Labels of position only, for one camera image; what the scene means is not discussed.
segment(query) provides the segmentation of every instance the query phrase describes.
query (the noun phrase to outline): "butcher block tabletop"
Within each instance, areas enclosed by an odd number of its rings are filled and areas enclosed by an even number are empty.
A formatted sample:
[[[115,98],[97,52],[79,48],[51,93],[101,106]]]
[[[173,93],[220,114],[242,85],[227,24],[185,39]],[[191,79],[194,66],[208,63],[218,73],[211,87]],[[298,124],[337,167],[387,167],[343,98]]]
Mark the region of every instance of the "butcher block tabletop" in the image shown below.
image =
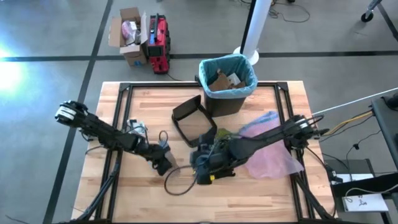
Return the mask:
[[[287,81],[287,83],[294,114],[303,114],[310,118],[312,112],[303,82]],[[100,119],[110,125],[113,121],[119,84],[119,82],[103,83],[95,112]],[[175,129],[171,119],[172,110],[196,95],[202,95],[201,102],[204,105],[203,90],[199,87],[133,88],[129,118],[144,122],[148,128],[149,142],[157,142],[159,132],[167,131],[171,152],[179,166],[189,165],[190,152],[194,149],[185,144]],[[284,95],[281,96],[284,114],[288,118]],[[126,98],[127,94],[124,94],[119,115],[119,129],[123,122]],[[236,132],[269,111],[277,111],[275,91],[270,87],[258,87],[246,98],[238,113],[213,119],[218,129],[225,128]],[[210,127],[200,112],[195,112],[182,120],[180,126],[188,138],[197,138]],[[318,141],[310,140],[309,143],[309,148],[322,159]],[[93,141],[89,143],[88,148],[98,145],[98,141]],[[102,148],[90,151],[86,155],[74,205],[76,209],[73,210],[72,218],[81,215],[80,210],[85,210],[98,193],[105,157],[106,150]],[[332,214],[334,201],[323,166],[309,152],[304,154],[303,159],[310,190],[326,211]],[[289,176],[281,179],[255,179],[249,175],[244,166],[237,167],[235,173],[235,177],[217,179],[211,185],[195,185],[185,195],[172,196],[164,190],[166,175],[159,176],[145,159],[124,152],[112,221],[116,223],[297,221]],[[193,181],[192,169],[184,169],[178,177],[171,179],[168,184],[170,191],[182,192]],[[299,192],[303,215],[307,217],[305,199],[301,190]],[[108,210],[109,195],[110,190],[104,200],[103,217]]]

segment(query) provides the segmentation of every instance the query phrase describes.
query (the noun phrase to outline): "white cable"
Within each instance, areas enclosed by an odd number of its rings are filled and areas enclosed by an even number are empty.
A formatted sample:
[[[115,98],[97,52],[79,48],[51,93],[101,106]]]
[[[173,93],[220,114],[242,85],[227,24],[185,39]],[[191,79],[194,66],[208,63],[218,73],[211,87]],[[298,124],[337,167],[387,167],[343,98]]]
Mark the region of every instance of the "white cable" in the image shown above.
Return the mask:
[[[348,103],[345,103],[345,104],[342,104],[342,105],[338,105],[338,106],[334,106],[334,107],[331,107],[331,108],[328,108],[328,109],[325,109],[325,110],[321,110],[321,111],[318,111],[316,113],[313,113],[312,115],[316,115],[316,114],[319,114],[319,113],[323,113],[323,112],[326,112],[326,111],[337,109],[337,108],[342,107],[342,106],[347,106],[347,105],[350,105],[352,103],[356,103],[358,101],[365,100],[365,99],[368,99],[370,97],[374,97],[374,96],[377,96],[377,95],[380,95],[380,94],[385,94],[385,93],[388,93],[388,92],[394,91],[394,90],[398,90],[398,87],[390,89],[390,90],[387,90],[387,91],[383,91],[383,92],[380,92],[380,93],[376,93],[376,94],[373,94],[373,95],[370,95],[370,96],[367,96],[367,97],[364,97],[364,98],[361,98],[361,99],[358,99],[358,100],[354,100],[354,101],[351,101],[351,102],[348,102]]]
[[[392,189],[395,189],[396,187],[398,187],[398,184],[393,186],[393,187],[391,187],[391,188],[389,188],[389,189],[387,189],[387,190],[383,190],[382,192],[373,192],[371,190],[364,190],[364,189],[361,189],[361,188],[353,187],[352,189],[347,190],[345,198],[346,198],[346,200],[348,202],[353,202],[353,199],[347,197],[348,193],[350,191],[352,191],[352,190],[362,190],[363,192],[372,193],[372,194],[383,194],[383,193],[389,192]]]

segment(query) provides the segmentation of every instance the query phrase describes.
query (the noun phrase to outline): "concrete floor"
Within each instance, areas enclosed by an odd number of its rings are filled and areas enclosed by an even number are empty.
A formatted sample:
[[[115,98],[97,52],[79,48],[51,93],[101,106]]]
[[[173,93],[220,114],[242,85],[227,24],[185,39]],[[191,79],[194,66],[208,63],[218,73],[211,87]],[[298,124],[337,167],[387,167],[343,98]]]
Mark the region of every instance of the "concrete floor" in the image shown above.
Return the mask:
[[[0,1],[0,57],[90,56],[108,0]],[[311,13],[303,24],[268,18],[259,51],[348,52],[398,50],[398,43],[380,11],[363,24],[359,18],[369,1],[297,0]],[[398,26],[398,4],[383,1]],[[229,53],[240,45],[248,16],[237,0],[114,0],[105,24],[98,55],[119,55],[108,47],[109,20],[119,9],[138,6],[148,15],[165,14],[170,24],[173,54]],[[276,6],[287,19],[303,12]],[[260,80],[303,80],[313,112],[397,87],[398,54],[357,57],[261,58],[254,68]],[[200,59],[172,60],[170,74],[193,80]],[[0,223],[15,223],[5,215],[42,223],[68,128],[53,119],[59,103],[77,99],[89,61],[0,62]],[[150,67],[131,68],[125,61],[97,61],[84,102],[94,111],[104,81],[170,80]],[[367,110],[369,100],[325,113],[321,128],[333,127]],[[359,139],[378,131],[370,120],[322,143],[322,151],[345,159]],[[78,135],[73,143],[54,222],[72,213],[87,143]],[[363,142],[351,159],[369,158],[376,172],[395,166],[381,135]],[[392,217],[398,222],[391,202]],[[381,223],[377,213],[338,213],[348,221]]]

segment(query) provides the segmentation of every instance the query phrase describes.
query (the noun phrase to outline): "teal trash bag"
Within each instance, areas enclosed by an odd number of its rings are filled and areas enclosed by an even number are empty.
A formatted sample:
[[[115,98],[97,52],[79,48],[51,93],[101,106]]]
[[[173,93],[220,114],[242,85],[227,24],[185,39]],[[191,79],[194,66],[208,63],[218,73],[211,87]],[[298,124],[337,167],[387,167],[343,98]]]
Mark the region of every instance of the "teal trash bag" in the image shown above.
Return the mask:
[[[234,90],[211,91],[208,85],[211,85],[218,78],[218,69],[221,69],[227,77],[235,73],[241,81],[246,82],[246,87]],[[199,80],[205,93],[210,98],[215,99],[245,98],[253,93],[258,83],[253,67],[247,58],[241,54],[202,60],[199,64]]]

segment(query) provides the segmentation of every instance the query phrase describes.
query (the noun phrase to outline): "yellow wire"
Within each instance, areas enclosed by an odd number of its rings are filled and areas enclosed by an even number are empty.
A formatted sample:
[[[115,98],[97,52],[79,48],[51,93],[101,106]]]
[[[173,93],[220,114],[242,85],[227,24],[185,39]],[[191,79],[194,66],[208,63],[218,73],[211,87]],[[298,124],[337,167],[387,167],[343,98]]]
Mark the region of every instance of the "yellow wire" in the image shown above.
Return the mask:
[[[328,136],[328,135],[334,134],[334,133],[335,133],[339,128],[341,128],[343,125],[348,124],[348,123],[353,122],[353,121],[356,121],[357,119],[364,118],[364,117],[366,117],[366,116],[368,116],[368,115],[371,115],[372,113],[373,113],[372,111],[369,111],[369,112],[367,112],[367,113],[365,113],[365,114],[356,116],[355,118],[351,118],[351,119],[348,119],[348,120],[346,120],[346,121],[343,121],[343,122],[341,122],[339,125],[337,125],[336,127],[334,127],[332,130],[330,130],[330,131],[328,131],[327,133],[325,133],[323,136]]]

